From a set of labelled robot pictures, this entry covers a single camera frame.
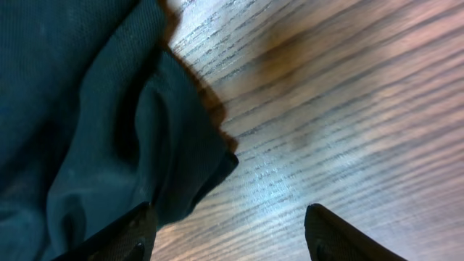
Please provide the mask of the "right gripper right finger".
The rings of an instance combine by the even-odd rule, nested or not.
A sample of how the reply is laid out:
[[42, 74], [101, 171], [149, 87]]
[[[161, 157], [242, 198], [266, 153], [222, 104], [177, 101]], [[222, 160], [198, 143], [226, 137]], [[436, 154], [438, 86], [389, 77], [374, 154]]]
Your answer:
[[307, 207], [304, 228], [312, 261], [405, 261], [321, 204]]

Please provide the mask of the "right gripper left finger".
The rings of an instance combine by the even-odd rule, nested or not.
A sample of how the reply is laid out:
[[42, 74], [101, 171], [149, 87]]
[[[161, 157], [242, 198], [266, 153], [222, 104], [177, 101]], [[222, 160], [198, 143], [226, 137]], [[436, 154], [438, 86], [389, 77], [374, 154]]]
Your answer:
[[144, 202], [54, 261], [150, 261], [157, 215]]

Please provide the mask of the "black polo shirt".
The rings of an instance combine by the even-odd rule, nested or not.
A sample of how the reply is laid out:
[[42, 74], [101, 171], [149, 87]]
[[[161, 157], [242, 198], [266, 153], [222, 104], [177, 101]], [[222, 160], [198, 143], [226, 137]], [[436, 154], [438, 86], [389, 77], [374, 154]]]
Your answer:
[[148, 202], [157, 231], [238, 164], [158, 1], [1, 3], [1, 258], [54, 260]]

